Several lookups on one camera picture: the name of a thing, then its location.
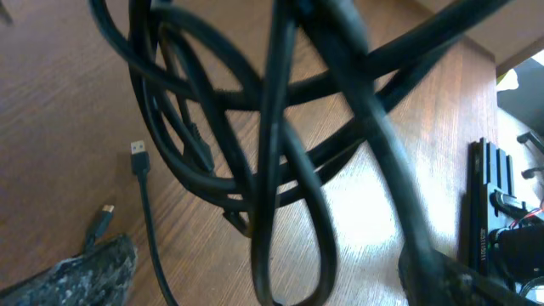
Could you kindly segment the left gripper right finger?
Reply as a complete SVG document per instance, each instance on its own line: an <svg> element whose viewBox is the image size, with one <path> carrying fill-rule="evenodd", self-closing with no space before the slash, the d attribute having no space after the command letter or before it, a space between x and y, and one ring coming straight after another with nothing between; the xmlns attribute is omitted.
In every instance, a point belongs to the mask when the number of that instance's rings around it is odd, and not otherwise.
<svg viewBox="0 0 544 306"><path fill-rule="evenodd" d="M399 255L399 279L409 305L537 305L443 253L434 253L445 272L445 277L435 281L435 286L427 286L417 278L406 246Z"/></svg>

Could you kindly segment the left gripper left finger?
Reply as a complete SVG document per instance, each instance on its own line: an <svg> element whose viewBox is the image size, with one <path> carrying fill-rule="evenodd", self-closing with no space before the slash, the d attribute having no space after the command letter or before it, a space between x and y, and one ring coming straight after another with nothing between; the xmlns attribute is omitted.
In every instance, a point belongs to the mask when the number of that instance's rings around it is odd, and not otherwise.
<svg viewBox="0 0 544 306"><path fill-rule="evenodd" d="M3 288L1 304L123 305L137 261L137 247L127 235L119 235Z"/></svg>

